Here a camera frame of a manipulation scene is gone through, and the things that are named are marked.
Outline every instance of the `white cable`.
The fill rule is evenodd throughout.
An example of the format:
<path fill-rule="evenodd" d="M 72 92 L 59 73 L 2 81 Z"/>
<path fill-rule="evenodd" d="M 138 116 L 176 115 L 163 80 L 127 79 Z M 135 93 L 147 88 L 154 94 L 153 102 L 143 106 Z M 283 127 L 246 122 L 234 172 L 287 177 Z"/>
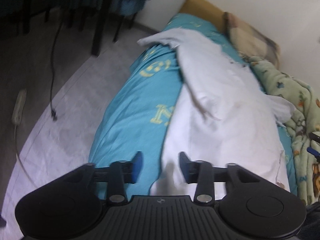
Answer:
<path fill-rule="evenodd" d="M 25 173 L 26 177 L 27 177 L 28 180 L 31 182 L 31 184 L 32 184 L 35 188 L 38 188 L 37 185 L 36 185 L 36 184 L 33 182 L 33 180 L 31 179 L 31 177 L 30 177 L 30 175 L 28 174 L 28 172 L 26 171 L 25 167 L 23 166 L 22 161 L 20 160 L 19 151 L 18 151 L 18 146 L 17 146 L 17 125 L 14 126 L 13 140 L 14 140 L 14 147 L 15 147 L 15 151 L 16 151 L 17 162 L 20 164 L 23 172 Z"/>

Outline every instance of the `white sheet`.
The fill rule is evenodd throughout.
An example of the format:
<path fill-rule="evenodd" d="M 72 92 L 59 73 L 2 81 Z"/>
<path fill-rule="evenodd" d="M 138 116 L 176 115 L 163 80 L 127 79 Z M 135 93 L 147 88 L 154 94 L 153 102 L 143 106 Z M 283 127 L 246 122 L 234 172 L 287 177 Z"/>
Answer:
<path fill-rule="evenodd" d="M 217 167 L 238 163 L 289 190 L 274 114 L 286 119 L 290 107 L 281 108 L 281 101 L 264 95 L 248 67 L 232 64 L 219 45 L 197 31 L 171 29 L 138 43 L 175 48 L 185 80 L 164 143 L 163 171 L 152 195 L 193 198 L 196 185 L 184 182 L 180 151 Z M 215 195 L 216 199 L 225 195 L 224 185 L 215 185 Z"/>

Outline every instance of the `black chair leg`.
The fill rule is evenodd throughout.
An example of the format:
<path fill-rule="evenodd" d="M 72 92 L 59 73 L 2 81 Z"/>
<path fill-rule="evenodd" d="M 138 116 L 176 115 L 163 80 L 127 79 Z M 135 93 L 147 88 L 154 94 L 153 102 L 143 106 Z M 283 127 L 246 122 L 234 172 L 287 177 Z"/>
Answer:
<path fill-rule="evenodd" d="M 18 21 L 18 22 L 17 22 L 17 29 L 16 29 L 16 31 L 17 31 L 17 33 L 16 33 L 17 36 L 19 36 L 19 27 L 20 27 L 19 25 L 20 25 L 20 22 Z"/>
<path fill-rule="evenodd" d="M 30 32 L 31 0 L 23 0 L 22 11 L 23 34 L 28 34 Z"/>
<path fill-rule="evenodd" d="M 109 13 L 111 3 L 112 3 L 112 0 L 103 0 L 101 9 L 99 11 L 96 30 L 94 33 L 92 48 L 91 48 L 91 54 L 95 56 L 99 56 L 99 53 L 100 53 L 100 45 L 102 40 L 103 28 L 107 19 L 107 15 Z"/>
<path fill-rule="evenodd" d="M 84 29 L 85 20 L 87 19 L 89 14 L 89 8 L 85 7 L 82 12 L 81 21 L 79 25 L 79 31 L 82 32 Z"/>
<path fill-rule="evenodd" d="M 132 16 L 131 21 L 130 21 L 130 24 L 129 24 L 129 29 L 131 29 L 131 28 L 133 27 L 133 24 L 134 24 L 134 21 L 135 21 L 135 19 L 136 19 L 136 17 L 137 17 L 137 14 L 138 14 L 138 13 L 135 13 L 135 14 Z"/>
<path fill-rule="evenodd" d="M 119 22 L 118 22 L 118 27 L 117 27 L 117 30 L 116 30 L 116 34 L 113 37 L 113 42 L 116 42 L 118 40 L 118 35 L 119 35 L 119 32 L 120 32 L 121 26 L 123 24 L 123 21 L 124 21 L 124 16 L 120 16 L 120 19 L 119 19 Z"/>
<path fill-rule="evenodd" d="M 44 15 L 44 22 L 45 23 L 49 21 L 50 10 L 51 10 L 51 7 L 49 7 L 49 6 L 45 10 L 45 15 Z"/>
<path fill-rule="evenodd" d="M 93 17 L 96 15 L 96 9 L 95 8 L 91 8 L 90 9 L 90 16 Z"/>
<path fill-rule="evenodd" d="M 4 228 L 6 226 L 7 222 L 0 216 L 0 228 Z"/>
<path fill-rule="evenodd" d="M 74 9 L 70 10 L 67 28 L 71 28 L 73 26 L 73 20 L 75 18 L 75 13 L 76 13 L 76 10 L 74 10 Z"/>

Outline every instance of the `power strip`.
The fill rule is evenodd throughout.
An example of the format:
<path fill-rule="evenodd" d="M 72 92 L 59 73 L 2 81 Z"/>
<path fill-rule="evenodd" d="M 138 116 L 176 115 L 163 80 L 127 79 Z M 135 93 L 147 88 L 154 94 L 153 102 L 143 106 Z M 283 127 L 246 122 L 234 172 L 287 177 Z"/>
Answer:
<path fill-rule="evenodd" d="M 12 118 L 11 118 L 12 123 L 16 126 L 20 125 L 21 123 L 22 111 L 23 111 L 24 104 L 26 102 L 26 98 L 27 98 L 27 90 L 26 89 L 20 90 L 17 97 L 16 105 L 14 106 L 14 109 L 13 109 Z"/>

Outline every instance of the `green blanket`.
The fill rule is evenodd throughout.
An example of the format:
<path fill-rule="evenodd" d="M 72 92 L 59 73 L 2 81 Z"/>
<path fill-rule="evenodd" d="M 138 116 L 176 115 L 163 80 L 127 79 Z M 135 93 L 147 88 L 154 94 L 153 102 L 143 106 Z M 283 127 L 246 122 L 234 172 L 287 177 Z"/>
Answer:
<path fill-rule="evenodd" d="M 312 181 L 316 158 L 307 152 L 307 148 L 311 145 L 320 152 L 320 145 L 310 142 L 308 134 L 315 132 L 320 135 L 320 101 L 308 84 L 281 73 L 272 63 L 260 57 L 250 57 L 249 62 L 268 95 L 283 97 L 297 108 L 285 125 L 292 137 L 298 197 L 305 204 L 312 204 L 319 190 L 314 188 Z"/>

